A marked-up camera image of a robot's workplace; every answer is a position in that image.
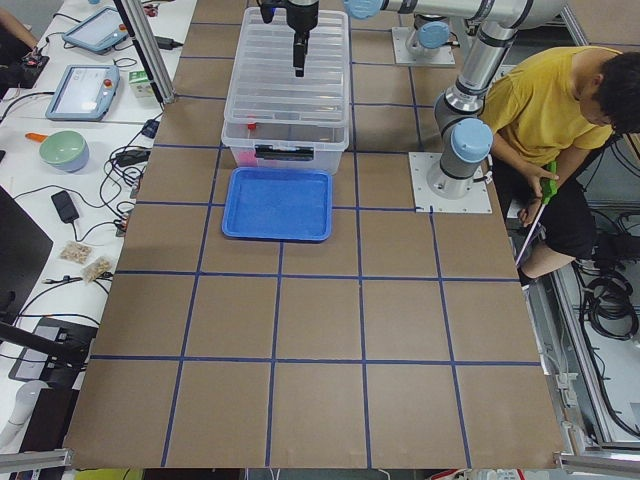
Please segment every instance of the tablet device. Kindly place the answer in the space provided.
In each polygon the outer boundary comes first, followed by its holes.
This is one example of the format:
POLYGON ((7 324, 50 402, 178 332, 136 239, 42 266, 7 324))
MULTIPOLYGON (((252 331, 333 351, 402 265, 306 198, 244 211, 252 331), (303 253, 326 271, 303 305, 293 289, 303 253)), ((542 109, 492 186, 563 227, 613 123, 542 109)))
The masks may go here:
POLYGON ((127 29, 118 11, 113 7, 104 7, 63 34, 62 39, 76 47, 102 54, 127 36, 127 29))
POLYGON ((109 110, 119 82, 120 71, 114 65, 69 65, 45 116, 97 122, 109 110))

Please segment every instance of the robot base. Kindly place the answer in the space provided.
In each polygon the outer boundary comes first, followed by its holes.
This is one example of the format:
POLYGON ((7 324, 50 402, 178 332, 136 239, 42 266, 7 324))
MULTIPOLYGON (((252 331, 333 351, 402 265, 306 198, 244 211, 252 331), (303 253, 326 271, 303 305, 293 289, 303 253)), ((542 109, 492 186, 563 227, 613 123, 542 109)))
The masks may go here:
MULTIPOLYGON (((462 198, 450 200, 435 193, 427 183, 427 173, 431 166, 440 161, 440 153, 411 152, 409 165, 413 184, 413 199, 417 212, 429 213, 492 213, 487 186, 482 182, 471 184, 471 189, 462 198)), ((474 178, 482 178, 480 167, 474 178)))
POLYGON ((414 65, 417 67, 455 67, 456 60, 453 58, 451 47, 440 47, 432 54, 425 56, 415 56, 407 50, 406 41, 413 27, 393 27, 391 36, 393 37, 393 51, 396 55, 398 65, 414 65))

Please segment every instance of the blue tray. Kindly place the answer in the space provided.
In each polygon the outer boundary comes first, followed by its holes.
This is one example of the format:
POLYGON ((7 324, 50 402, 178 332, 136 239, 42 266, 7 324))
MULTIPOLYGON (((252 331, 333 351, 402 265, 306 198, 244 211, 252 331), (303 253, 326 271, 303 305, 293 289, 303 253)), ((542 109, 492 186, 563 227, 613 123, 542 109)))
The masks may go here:
POLYGON ((239 238, 326 240, 331 235, 332 180, 319 170, 236 168, 222 231, 239 238))

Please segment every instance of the orange handle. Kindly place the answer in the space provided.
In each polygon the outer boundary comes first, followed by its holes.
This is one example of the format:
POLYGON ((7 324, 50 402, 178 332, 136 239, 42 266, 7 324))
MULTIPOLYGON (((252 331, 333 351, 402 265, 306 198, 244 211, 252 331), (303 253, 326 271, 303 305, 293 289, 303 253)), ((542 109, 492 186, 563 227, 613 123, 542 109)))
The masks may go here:
POLYGON ((41 133, 33 133, 33 132, 25 133, 24 136, 27 137, 29 140, 35 140, 36 142, 44 142, 45 139, 48 137, 48 135, 42 135, 41 133))

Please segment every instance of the transparent lid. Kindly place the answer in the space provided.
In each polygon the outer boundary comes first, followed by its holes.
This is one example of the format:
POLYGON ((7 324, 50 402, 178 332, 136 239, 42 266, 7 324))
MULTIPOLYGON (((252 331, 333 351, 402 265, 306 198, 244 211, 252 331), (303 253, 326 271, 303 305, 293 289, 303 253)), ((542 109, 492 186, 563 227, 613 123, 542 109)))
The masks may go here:
POLYGON ((349 35, 343 12, 321 10, 310 32, 304 77, 293 68, 293 30, 278 9, 272 23, 245 11, 225 105, 233 123, 347 124, 349 35))

